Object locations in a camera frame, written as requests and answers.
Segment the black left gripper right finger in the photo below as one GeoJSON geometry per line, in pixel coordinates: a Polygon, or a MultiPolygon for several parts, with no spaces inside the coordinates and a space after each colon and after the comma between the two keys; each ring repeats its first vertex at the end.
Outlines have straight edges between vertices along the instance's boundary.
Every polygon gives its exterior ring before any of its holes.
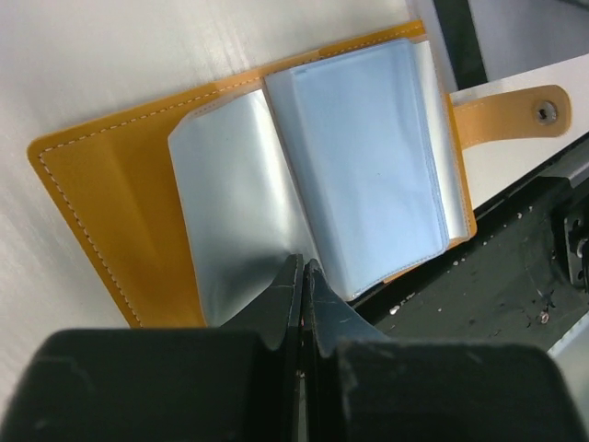
{"type": "Polygon", "coordinates": [[[311,441],[581,441],[556,364],[521,344],[399,340],[329,287],[303,282],[311,441]]]}

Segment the yellow leather card holder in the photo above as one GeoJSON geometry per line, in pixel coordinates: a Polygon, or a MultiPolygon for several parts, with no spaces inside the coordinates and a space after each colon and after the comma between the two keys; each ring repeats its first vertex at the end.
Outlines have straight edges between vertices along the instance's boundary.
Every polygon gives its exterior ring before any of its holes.
{"type": "Polygon", "coordinates": [[[415,20],[45,135],[28,156],[132,326],[215,327],[292,255],[351,302],[469,241],[466,150],[571,123],[557,85],[453,104],[415,20]]]}

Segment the silver card black stripe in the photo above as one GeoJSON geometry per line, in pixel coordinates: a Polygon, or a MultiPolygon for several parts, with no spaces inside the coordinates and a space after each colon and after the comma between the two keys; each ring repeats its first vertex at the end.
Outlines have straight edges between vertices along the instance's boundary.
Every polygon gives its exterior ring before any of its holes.
{"type": "Polygon", "coordinates": [[[436,62],[450,92],[488,81],[469,1],[408,1],[432,43],[436,62]]]}

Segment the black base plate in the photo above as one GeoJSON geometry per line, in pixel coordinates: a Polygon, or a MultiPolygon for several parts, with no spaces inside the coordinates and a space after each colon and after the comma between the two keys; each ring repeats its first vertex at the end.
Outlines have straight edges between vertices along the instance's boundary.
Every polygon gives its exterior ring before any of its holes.
{"type": "Polygon", "coordinates": [[[588,191],[588,138],[475,212],[466,243],[358,301],[392,338],[489,340],[548,350],[588,311],[565,262],[564,218],[588,191]]]}

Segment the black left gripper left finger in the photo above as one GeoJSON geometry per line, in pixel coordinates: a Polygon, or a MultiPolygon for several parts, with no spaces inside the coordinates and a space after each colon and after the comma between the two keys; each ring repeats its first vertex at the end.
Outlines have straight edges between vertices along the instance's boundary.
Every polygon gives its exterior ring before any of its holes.
{"type": "Polygon", "coordinates": [[[304,263],[214,328],[48,337],[13,396],[16,441],[294,441],[304,263]]]}

